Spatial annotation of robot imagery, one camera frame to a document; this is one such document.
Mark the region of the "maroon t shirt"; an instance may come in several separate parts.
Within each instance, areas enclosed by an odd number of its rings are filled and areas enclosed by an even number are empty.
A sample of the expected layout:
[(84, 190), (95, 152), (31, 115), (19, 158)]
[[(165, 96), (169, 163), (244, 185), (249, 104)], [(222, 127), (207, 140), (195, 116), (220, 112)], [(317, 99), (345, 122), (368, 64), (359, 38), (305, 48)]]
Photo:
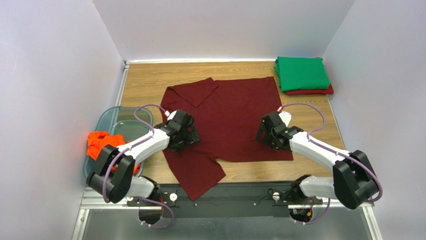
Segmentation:
[(277, 151), (256, 141), (262, 117), (281, 106), (277, 84), (264, 78), (214, 80), (166, 88), (160, 105), (194, 117), (199, 142), (163, 153), (168, 166), (191, 201), (196, 201), (225, 177), (218, 159), (228, 162), (292, 161), (289, 151)]

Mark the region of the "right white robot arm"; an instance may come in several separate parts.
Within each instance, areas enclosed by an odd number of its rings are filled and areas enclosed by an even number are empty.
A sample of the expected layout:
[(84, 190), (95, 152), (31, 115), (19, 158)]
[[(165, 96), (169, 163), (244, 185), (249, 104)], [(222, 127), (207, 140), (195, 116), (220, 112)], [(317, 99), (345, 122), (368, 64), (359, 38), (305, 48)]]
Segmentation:
[(289, 198), (302, 202), (321, 197), (338, 200), (354, 210), (379, 196), (382, 188), (367, 155), (349, 152), (326, 144), (297, 126), (289, 126), (291, 115), (274, 111), (261, 118), (256, 141), (263, 141), (274, 150), (303, 155), (331, 172), (331, 177), (304, 175), (291, 183)]

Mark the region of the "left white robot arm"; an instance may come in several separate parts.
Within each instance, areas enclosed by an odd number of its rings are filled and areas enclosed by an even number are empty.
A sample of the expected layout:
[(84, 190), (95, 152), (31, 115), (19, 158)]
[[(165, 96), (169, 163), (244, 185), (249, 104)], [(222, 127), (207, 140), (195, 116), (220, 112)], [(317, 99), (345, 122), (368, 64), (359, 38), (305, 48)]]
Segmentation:
[(160, 123), (142, 137), (114, 147), (104, 146), (86, 177), (86, 185), (101, 194), (106, 203), (118, 203), (127, 197), (157, 200), (158, 184), (147, 177), (135, 176), (137, 165), (157, 152), (177, 152), (200, 141), (195, 118), (181, 110), (166, 112)]

